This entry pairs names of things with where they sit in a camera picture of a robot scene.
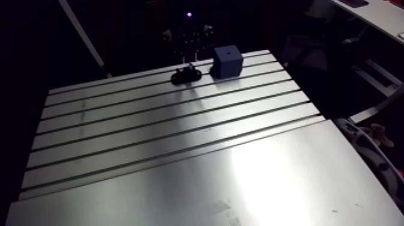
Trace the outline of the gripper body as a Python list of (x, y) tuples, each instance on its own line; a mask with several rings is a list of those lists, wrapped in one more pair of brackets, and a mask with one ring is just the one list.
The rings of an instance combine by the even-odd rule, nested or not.
[(162, 42), (167, 51), (181, 63), (195, 62), (209, 56), (213, 46), (213, 26), (173, 25), (162, 32)]

